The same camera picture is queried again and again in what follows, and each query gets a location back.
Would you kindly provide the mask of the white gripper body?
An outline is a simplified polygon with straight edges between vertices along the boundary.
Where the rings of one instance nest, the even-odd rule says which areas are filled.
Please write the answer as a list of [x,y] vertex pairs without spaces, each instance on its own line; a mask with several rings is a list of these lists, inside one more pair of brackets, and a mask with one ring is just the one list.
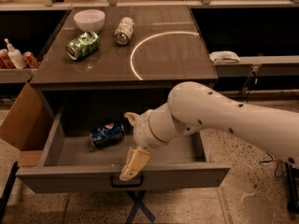
[[135,143],[142,149],[153,151],[166,146],[166,142],[159,140],[151,130],[150,115],[152,110],[148,110],[142,115],[138,115],[134,125]]

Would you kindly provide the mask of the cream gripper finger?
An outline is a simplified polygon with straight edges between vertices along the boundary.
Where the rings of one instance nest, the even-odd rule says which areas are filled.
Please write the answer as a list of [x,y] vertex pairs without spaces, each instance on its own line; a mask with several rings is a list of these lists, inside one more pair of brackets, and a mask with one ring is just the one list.
[[130,147],[126,157],[126,163],[120,174],[121,181],[132,180],[145,167],[150,159],[150,153],[141,148]]
[[138,114],[134,113],[134,112],[126,112],[124,114],[124,116],[128,119],[129,123],[133,127],[135,127],[138,124],[139,120],[140,120],[140,116]]

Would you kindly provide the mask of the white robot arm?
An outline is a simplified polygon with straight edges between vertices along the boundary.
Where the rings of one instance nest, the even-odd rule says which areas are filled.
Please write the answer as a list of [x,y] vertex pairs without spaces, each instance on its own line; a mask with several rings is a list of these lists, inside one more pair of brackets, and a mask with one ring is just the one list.
[[204,129],[218,129],[299,167],[299,114],[229,99],[196,82],[177,84],[167,102],[141,115],[124,114],[134,127],[120,180],[133,179],[146,166],[150,153],[175,138]]

